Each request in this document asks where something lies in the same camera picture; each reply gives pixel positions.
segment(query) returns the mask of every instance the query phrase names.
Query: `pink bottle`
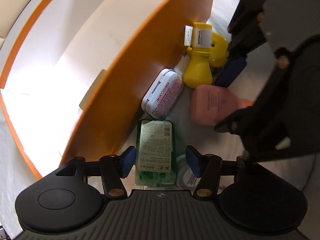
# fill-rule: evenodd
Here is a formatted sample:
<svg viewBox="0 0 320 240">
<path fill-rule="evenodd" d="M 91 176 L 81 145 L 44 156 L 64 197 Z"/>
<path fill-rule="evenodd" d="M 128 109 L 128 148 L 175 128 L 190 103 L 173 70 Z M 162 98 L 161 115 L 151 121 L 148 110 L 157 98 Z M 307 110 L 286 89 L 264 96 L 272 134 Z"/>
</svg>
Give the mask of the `pink bottle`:
<svg viewBox="0 0 320 240">
<path fill-rule="evenodd" d="M 215 126 L 236 109 L 252 104 L 252 101 L 240 99 L 226 88 L 200 85 L 192 94 L 191 120 L 197 124 Z"/>
</svg>

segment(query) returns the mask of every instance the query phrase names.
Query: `green bottle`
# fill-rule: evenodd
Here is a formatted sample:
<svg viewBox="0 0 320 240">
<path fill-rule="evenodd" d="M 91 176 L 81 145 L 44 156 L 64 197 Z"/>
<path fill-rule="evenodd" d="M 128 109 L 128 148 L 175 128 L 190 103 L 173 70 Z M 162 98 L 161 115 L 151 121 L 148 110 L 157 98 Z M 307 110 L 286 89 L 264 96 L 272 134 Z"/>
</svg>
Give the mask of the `green bottle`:
<svg viewBox="0 0 320 240">
<path fill-rule="evenodd" d="M 176 179 L 173 123 L 140 120 L 137 126 L 136 185 L 163 187 L 174 185 Z"/>
</svg>

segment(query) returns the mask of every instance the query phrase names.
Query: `white sticker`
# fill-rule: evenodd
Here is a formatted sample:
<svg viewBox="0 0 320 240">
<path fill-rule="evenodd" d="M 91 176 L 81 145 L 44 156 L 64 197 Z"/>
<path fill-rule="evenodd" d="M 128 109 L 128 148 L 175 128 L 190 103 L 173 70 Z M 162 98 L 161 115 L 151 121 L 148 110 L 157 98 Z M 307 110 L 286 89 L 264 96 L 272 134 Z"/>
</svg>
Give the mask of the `white sticker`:
<svg viewBox="0 0 320 240">
<path fill-rule="evenodd" d="M 212 30 L 210 29 L 203 29 L 203 28 L 195 28 L 194 31 L 194 38 L 193 38 L 193 47 L 198 48 L 211 48 L 211 35 Z"/>
<path fill-rule="evenodd" d="M 138 169 L 171 172 L 172 124 L 143 120 L 141 124 Z"/>
<path fill-rule="evenodd" d="M 192 37 L 192 26 L 186 25 L 185 33 L 184 33 L 184 46 L 190 46 L 191 37 Z"/>
<path fill-rule="evenodd" d="M 183 182 L 188 187 L 196 187 L 199 181 L 200 181 L 200 178 L 197 178 L 195 175 L 193 175 L 193 172 L 191 169 L 187 170 L 183 175 Z"/>
</svg>

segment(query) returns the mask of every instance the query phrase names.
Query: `barcode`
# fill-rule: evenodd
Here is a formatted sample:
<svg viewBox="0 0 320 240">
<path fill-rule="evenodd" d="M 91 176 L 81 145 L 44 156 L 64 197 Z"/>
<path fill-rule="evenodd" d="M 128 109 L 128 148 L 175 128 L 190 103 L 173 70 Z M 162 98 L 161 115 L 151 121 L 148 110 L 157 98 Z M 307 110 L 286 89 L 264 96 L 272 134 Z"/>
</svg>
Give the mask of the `barcode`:
<svg viewBox="0 0 320 240">
<path fill-rule="evenodd" d="M 170 136 L 170 125 L 164 127 L 164 136 Z"/>
<path fill-rule="evenodd" d="M 198 31 L 198 39 L 197 39 L 197 45 L 200 45 L 200 39 L 201 39 L 201 31 Z"/>
</svg>

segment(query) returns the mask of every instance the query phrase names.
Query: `round white label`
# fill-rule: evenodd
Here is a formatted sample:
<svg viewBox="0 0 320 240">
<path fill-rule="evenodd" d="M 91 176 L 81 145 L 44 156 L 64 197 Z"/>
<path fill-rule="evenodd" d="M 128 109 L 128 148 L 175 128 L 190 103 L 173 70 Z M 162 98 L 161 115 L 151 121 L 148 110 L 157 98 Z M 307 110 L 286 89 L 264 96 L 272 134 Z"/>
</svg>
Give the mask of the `round white label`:
<svg viewBox="0 0 320 240">
<path fill-rule="evenodd" d="M 188 187 L 196 187 L 200 181 L 200 178 L 197 178 L 193 175 L 191 169 L 187 170 L 183 175 L 183 183 Z"/>
</svg>

